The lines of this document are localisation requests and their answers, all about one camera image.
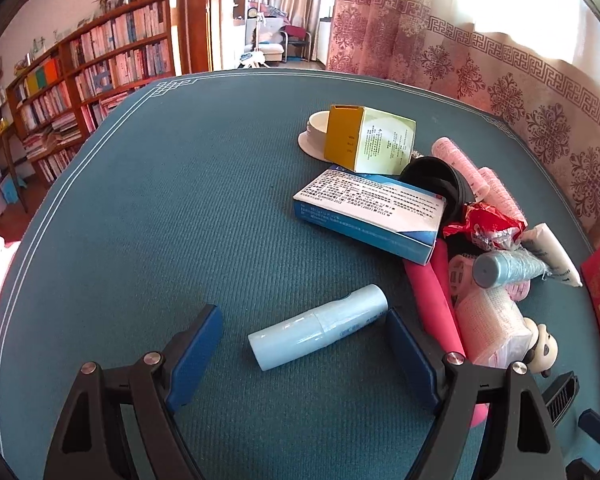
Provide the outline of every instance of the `red foam tube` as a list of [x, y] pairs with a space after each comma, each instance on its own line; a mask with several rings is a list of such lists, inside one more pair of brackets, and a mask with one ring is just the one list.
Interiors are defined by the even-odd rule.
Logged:
[[[440, 343], [445, 352], [460, 352], [462, 355], [466, 355], [450, 303], [447, 303], [445, 293], [431, 262], [425, 266], [408, 260], [403, 260], [403, 263], [404, 270], [411, 282], [411, 290], [416, 300], [418, 314], [422, 320], [424, 330]], [[445, 272], [443, 282], [447, 283], [448, 288], [448, 270]], [[487, 413], [488, 406], [486, 404], [476, 404], [471, 427], [484, 421], [487, 418]]]
[[451, 310], [451, 315], [455, 319], [456, 314], [451, 308], [452, 303], [451, 288], [449, 286], [449, 256], [446, 249], [446, 242], [442, 238], [438, 238], [436, 240], [436, 245], [433, 247], [433, 253], [429, 261], [431, 262], [433, 272], [438, 279], [440, 288], [442, 288], [442, 292], [445, 295], [446, 304], [448, 304], [449, 310]]

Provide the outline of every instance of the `white lid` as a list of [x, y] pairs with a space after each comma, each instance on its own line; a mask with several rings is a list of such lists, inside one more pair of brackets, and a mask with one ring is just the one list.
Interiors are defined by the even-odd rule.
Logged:
[[329, 123], [329, 111], [316, 112], [309, 117], [309, 126], [318, 132], [327, 134], [327, 124]]
[[324, 158], [324, 143], [327, 138], [327, 123], [329, 111], [316, 112], [309, 117], [306, 131], [298, 136], [298, 145], [309, 156], [330, 162]]

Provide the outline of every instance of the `blue cylindrical bottle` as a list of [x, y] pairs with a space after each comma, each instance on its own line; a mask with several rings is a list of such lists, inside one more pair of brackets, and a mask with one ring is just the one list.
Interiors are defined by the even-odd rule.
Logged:
[[473, 268], [474, 281], [482, 288], [526, 282], [549, 272], [546, 263], [524, 249], [481, 254]]
[[346, 298], [330, 301], [286, 321], [249, 334], [249, 343], [262, 370], [269, 370], [354, 333], [387, 311], [377, 285], [367, 285]]

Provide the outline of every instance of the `white tube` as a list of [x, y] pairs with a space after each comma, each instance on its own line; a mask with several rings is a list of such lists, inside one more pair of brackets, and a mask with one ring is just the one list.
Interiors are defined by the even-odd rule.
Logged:
[[520, 240], [527, 251], [551, 268], [551, 278], [565, 285], [582, 286], [578, 269], [547, 224], [523, 232]]
[[269, 370], [354, 333], [384, 314], [387, 308], [380, 287], [367, 285], [346, 298], [249, 334], [249, 343], [260, 368]]

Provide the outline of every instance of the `light blue bottle cap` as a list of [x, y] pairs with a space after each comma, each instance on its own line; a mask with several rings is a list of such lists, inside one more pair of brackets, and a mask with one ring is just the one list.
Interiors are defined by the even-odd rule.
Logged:
[[474, 281], [482, 288], [492, 288], [505, 283], [509, 274], [509, 263], [500, 253], [485, 253], [474, 262]]

